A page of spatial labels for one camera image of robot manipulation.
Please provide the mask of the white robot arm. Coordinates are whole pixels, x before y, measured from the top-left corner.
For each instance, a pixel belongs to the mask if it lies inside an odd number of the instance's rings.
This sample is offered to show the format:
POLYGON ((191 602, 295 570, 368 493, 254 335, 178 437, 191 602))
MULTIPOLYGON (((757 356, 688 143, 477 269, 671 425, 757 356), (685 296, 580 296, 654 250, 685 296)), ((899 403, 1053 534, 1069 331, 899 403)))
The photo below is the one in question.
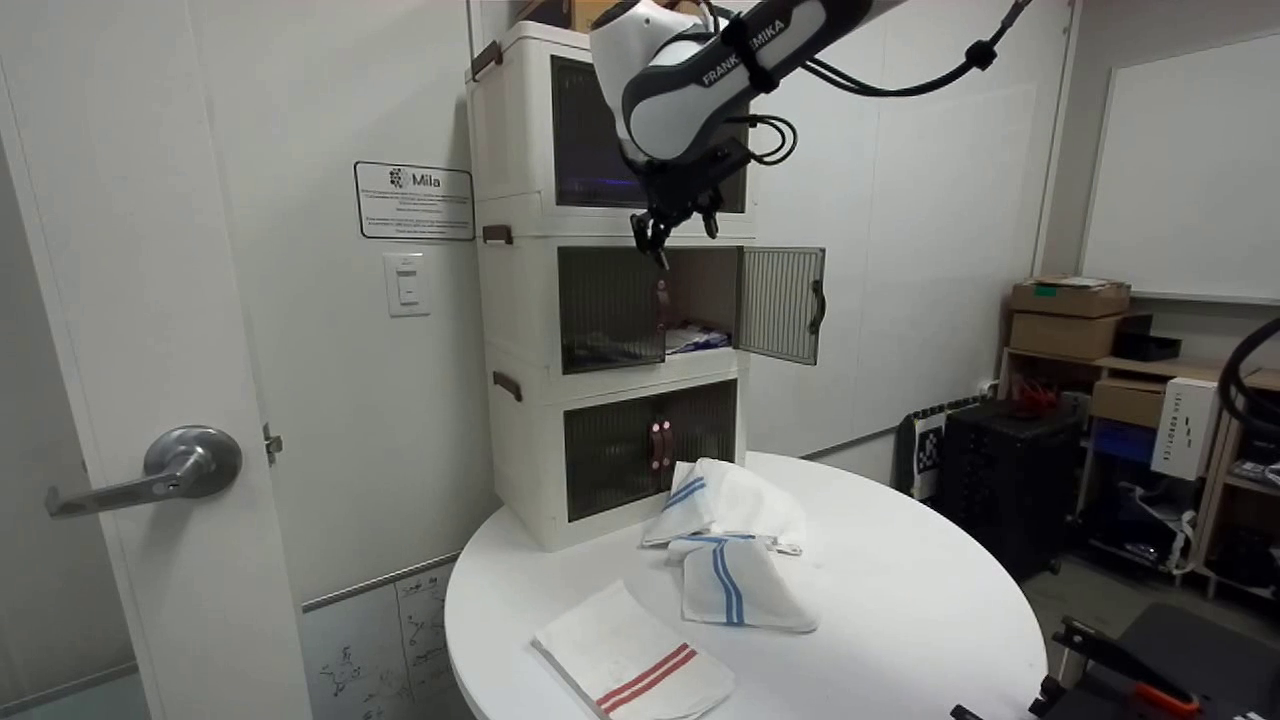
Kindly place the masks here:
POLYGON ((723 181, 757 159, 734 135, 750 122, 746 104, 878 13, 882 0, 757 0, 746 13, 688 17, 617 0, 591 25, 587 52, 621 159, 645 193, 635 246, 660 250, 688 215, 716 235, 723 181))

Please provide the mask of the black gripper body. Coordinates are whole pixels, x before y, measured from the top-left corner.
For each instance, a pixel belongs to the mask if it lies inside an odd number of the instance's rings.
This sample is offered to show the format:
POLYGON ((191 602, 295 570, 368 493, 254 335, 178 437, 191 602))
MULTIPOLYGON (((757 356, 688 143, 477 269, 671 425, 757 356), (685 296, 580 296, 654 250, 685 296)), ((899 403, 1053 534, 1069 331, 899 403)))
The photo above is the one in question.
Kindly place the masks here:
POLYGON ((716 232, 716 215, 729 206, 729 193, 746 163, 746 149, 738 140, 703 149, 688 159, 651 159, 638 166, 638 183, 646 197, 645 215, 654 229, 674 229, 688 215, 700 215, 708 232, 716 232))

